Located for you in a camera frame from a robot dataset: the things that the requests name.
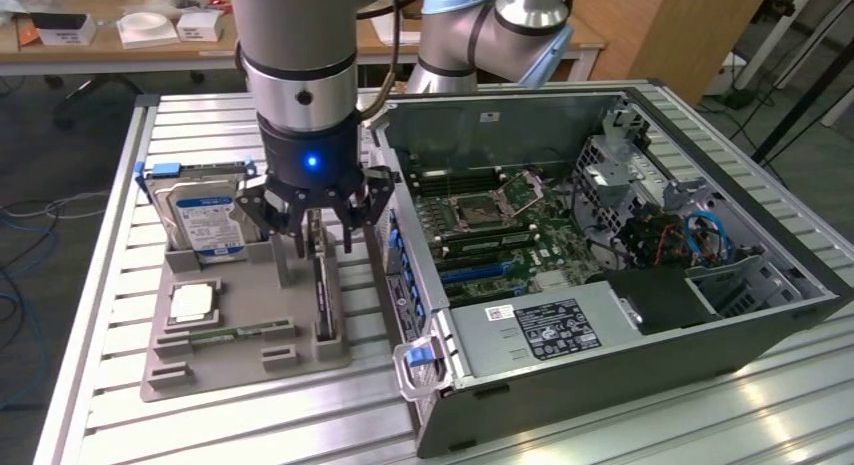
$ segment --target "blue led light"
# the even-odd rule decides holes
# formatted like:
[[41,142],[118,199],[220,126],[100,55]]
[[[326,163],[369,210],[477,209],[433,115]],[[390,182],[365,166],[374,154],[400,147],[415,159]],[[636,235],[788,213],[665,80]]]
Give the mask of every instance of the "blue led light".
[[316,170],[318,166],[320,166],[320,159],[317,158],[316,155],[308,154],[305,156],[305,168],[308,170]]

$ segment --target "gray robot arm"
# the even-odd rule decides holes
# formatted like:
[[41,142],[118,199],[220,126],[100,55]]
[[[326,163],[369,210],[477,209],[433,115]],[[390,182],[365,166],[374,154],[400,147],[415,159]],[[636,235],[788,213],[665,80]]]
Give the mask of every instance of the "gray robot arm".
[[[356,12],[373,0],[230,1],[266,158],[266,174],[246,181],[237,203],[266,233],[294,238],[300,254],[306,210],[332,208],[349,251],[350,231],[376,222],[394,182],[386,168],[358,162]],[[475,68],[529,88],[545,81],[571,34],[563,0],[424,3],[411,91],[475,91]],[[269,206],[266,192],[285,210]]]

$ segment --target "blue cable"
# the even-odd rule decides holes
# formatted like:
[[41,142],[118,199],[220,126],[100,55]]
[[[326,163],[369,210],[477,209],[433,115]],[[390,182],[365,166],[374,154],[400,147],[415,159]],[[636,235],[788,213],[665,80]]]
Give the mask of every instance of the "blue cable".
[[688,213],[688,216],[684,217],[684,221],[683,221],[683,229],[684,230],[683,230],[683,233],[684,233],[684,236],[687,237],[687,241],[685,242],[688,244],[688,248],[697,255],[703,254],[703,251],[700,250],[699,245],[696,245],[696,241],[693,240],[693,237],[691,236],[691,218],[703,218],[703,219],[708,220],[711,222],[711,224],[715,226],[715,228],[717,229],[717,235],[719,235],[717,239],[724,244],[723,250],[725,250],[725,259],[728,260],[729,257],[732,256],[732,242],[729,241],[728,237],[725,236],[725,229],[723,228],[723,223],[720,222],[717,217],[711,212],[705,212],[703,210],[699,210],[699,211]]
[[41,380],[44,379],[44,374],[46,372],[46,347],[44,343],[44,336],[41,335],[41,324],[38,323],[38,316],[26,302],[21,300],[17,295],[12,295],[10,293],[0,292],[0,297],[8,298],[14,301],[14,303],[21,307],[21,313],[29,323],[29,327],[32,328],[33,334],[36,336],[36,342],[38,343],[38,371],[36,372],[36,376],[33,377],[29,384],[20,390],[14,395],[12,395],[5,402],[0,402],[0,410],[6,408],[9,405],[13,405],[22,397],[25,397],[38,386]]
[[45,247],[44,252],[38,256],[38,258],[36,258],[36,260],[33,260],[29,265],[24,266],[14,273],[9,273],[9,277],[14,279],[14,278],[20,278],[21,275],[24,275],[29,270],[36,268],[41,264],[44,259],[46,259],[48,256],[53,253],[53,250],[56,249],[56,234],[46,228],[32,228],[32,227],[24,227],[21,225],[17,225],[16,223],[10,222],[2,217],[0,217],[0,222],[4,223],[9,228],[13,228],[14,230],[21,230],[24,232],[38,232],[48,236],[48,246]]

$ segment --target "motherboard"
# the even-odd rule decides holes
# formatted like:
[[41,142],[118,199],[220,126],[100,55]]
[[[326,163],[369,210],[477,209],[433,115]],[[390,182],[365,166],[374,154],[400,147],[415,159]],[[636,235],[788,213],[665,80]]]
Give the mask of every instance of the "motherboard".
[[420,173],[412,182],[451,307],[568,288],[601,272],[541,170]]

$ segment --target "aluminum workbench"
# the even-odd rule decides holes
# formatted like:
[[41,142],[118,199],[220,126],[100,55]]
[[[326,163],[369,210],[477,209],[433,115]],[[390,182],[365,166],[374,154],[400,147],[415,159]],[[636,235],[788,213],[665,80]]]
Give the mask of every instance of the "aluminum workbench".
[[[854,284],[850,244],[765,180],[747,156],[665,88],[645,82],[637,87]],[[370,98],[368,92],[361,94],[362,101]],[[649,150],[677,178],[697,176],[663,137],[652,133],[649,138]],[[851,305],[731,375],[465,452],[419,460],[362,243],[353,245],[349,255],[338,247],[337,256],[353,354],[348,368],[142,403],[138,382],[165,237],[132,183],[133,163],[144,160],[150,167],[246,158],[262,169],[248,94],[140,98],[36,463],[854,463]]]

